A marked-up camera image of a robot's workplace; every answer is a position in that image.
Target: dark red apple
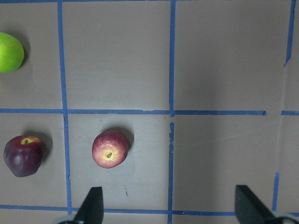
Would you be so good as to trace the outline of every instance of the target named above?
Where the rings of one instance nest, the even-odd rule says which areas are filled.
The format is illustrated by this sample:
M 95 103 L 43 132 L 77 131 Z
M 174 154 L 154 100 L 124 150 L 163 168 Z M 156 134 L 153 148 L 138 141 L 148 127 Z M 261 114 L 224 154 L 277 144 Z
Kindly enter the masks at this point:
M 112 168 L 124 162 L 129 151 L 129 141 L 117 130 L 99 134 L 93 141 L 93 160 L 103 168 Z
M 45 154 L 44 144 L 35 136 L 17 136 L 4 149 L 4 161 L 17 177 L 33 175 Z

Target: blue grid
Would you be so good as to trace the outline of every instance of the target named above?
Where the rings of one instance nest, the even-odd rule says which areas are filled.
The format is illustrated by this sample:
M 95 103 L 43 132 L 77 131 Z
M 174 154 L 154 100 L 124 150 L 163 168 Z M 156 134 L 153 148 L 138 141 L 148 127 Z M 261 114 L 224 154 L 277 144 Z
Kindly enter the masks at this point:
M 48 211 L 67 211 L 71 214 L 78 211 L 71 204 L 71 181 L 70 181 L 70 156 L 69 156 L 69 130 L 68 115 L 69 114 L 163 114 L 174 117 L 175 115 L 257 115 L 266 116 L 267 112 L 260 111 L 206 111 L 206 110 L 175 110 L 174 109 L 174 64 L 175 64 L 175 19 L 176 19 L 176 2 L 177 0 L 165 0 L 171 2 L 171 21 L 170 21 L 170 67 L 169 67 L 169 110 L 106 110 L 106 109 L 68 109 L 66 97 L 66 82 L 64 68 L 64 37 L 63 37 L 63 2 L 92 2 L 92 1 L 144 1 L 144 0 L 0 0 L 0 3 L 57 3 L 58 17 L 58 40 L 59 40 L 59 59 L 61 73 L 62 88 L 62 109 L 13 109 L 0 108 L 0 113 L 40 113 L 40 114 L 62 114 L 64 118 L 64 147 L 65 147 L 65 178 L 66 178 L 66 197 L 67 207 L 50 207 L 50 206 L 19 206 L 19 205 L 0 205 L 0 209 L 14 210 L 48 210 Z M 164 0 L 146 0 L 146 1 L 164 1 Z M 285 65 L 292 56 L 293 27 L 296 0 L 291 1 L 289 33 L 286 49 Z M 281 116 L 297 116 L 299 111 L 281 111 Z M 192 216 L 235 216 L 234 212 L 214 212 L 214 211 L 180 211 L 172 209 L 172 193 L 173 193 L 173 142 L 174 142 L 175 124 L 170 123 L 170 144 L 169 144 L 169 179 L 168 179 L 168 209 L 167 210 L 134 210 L 134 209 L 104 209 L 105 213 L 135 213 L 135 214 L 165 214 L 168 216 L 168 224 L 172 223 L 172 215 L 192 215 Z M 272 210 L 276 211 L 278 202 L 279 173 L 274 175 Z

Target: green fruit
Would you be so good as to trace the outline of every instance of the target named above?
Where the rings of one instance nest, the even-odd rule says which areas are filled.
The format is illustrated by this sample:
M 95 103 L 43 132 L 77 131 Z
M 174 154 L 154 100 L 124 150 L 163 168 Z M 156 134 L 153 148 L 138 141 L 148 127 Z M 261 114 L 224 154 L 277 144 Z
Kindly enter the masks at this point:
M 0 72 L 17 70 L 24 60 L 24 49 L 13 36 L 0 32 Z

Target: apple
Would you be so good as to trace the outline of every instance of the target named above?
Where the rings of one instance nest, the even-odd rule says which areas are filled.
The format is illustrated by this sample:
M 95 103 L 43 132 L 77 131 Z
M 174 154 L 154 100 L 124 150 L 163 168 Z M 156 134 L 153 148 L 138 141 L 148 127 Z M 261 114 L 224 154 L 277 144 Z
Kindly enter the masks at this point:
M 108 130 L 99 134 L 93 141 L 93 160 L 100 167 L 116 167 L 126 159 L 129 141 L 117 130 Z
M 17 70 L 24 60 L 24 49 L 13 36 L 0 32 L 0 72 Z
M 44 144 L 35 136 L 17 136 L 4 148 L 4 161 L 17 177 L 33 175 L 45 154 Z

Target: red apple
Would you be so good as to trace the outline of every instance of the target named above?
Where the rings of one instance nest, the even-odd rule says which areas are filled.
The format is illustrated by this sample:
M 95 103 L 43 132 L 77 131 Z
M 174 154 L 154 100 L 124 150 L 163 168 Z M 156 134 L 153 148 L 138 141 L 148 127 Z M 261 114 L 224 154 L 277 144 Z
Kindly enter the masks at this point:
M 93 160 L 100 167 L 112 168 L 124 162 L 129 151 L 129 141 L 117 130 L 99 134 L 93 141 Z
M 17 177 L 33 175 L 45 154 L 44 144 L 35 136 L 17 136 L 4 149 L 4 161 Z

